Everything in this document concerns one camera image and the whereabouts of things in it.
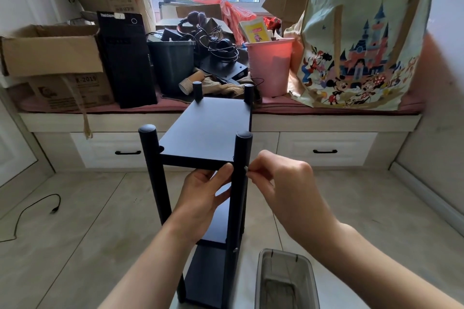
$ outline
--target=red plastic bag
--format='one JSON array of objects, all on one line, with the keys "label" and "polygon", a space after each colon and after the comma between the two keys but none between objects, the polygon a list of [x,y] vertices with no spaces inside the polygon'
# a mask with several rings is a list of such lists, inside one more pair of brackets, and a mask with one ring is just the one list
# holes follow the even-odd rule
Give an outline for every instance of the red plastic bag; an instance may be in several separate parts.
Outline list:
[{"label": "red plastic bag", "polygon": [[221,6],[222,17],[224,22],[229,26],[235,37],[237,46],[246,42],[246,39],[240,33],[239,22],[256,19],[256,14],[239,6],[233,6],[228,0],[193,0],[200,4],[219,4]]}]

